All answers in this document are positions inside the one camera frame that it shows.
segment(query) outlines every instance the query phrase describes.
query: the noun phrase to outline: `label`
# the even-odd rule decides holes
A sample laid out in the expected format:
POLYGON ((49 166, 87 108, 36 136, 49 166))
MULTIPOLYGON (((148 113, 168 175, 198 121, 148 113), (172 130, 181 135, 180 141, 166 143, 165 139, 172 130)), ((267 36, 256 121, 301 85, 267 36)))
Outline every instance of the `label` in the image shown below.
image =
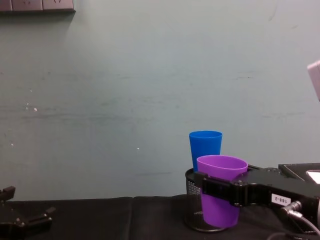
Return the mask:
POLYGON ((271 202, 274 204, 287 206, 291 203, 291 198, 285 197, 285 196, 280 196, 280 195, 272 193, 271 194, 271 202))

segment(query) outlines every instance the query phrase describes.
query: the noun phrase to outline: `black mesh cup holder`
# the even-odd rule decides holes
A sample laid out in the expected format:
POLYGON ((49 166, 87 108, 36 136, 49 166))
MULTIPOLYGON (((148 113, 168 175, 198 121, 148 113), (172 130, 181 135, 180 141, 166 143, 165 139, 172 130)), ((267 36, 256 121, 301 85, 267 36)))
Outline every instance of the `black mesh cup holder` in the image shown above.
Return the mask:
POLYGON ((184 222, 185 224, 199 232, 216 233, 225 230, 207 224, 204 221, 202 206, 201 206, 201 189, 195 185, 194 169, 191 168, 185 172, 186 180, 186 209, 184 222))

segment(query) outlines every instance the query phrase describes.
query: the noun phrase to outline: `table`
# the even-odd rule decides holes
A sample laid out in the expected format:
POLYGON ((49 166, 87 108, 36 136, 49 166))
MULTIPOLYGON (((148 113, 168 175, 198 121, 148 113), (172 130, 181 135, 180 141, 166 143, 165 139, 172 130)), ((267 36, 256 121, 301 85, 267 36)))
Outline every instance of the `table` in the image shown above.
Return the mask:
POLYGON ((55 207, 50 232, 30 240, 266 240, 284 225, 269 208, 241 209, 237 226, 202 233, 183 221, 186 196, 8 202, 26 216, 55 207))

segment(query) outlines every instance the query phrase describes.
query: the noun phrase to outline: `wall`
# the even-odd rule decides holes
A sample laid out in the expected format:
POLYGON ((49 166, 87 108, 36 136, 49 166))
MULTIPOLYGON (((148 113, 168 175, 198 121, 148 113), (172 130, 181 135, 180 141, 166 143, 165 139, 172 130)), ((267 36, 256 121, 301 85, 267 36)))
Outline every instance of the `wall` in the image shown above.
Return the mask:
POLYGON ((0 18, 0 183, 16 200, 185 192, 188 133, 318 162, 318 0, 78 0, 0 18))

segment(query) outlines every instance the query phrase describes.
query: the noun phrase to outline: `black tablecloth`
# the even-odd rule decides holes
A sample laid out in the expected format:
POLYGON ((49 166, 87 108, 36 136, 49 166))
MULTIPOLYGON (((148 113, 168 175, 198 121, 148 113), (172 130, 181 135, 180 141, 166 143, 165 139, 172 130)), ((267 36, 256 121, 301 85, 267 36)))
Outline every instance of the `black tablecloth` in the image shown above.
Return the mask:
POLYGON ((49 207, 57 209, 50 232, 30 240, 266 240, 284 229, 273 211, 251 206, 241 209, 239 223, 233 228, 220 233, 197 232, 184 224, 185 202, 186 196, 179 195, 8 204, 26 216, 49 207))

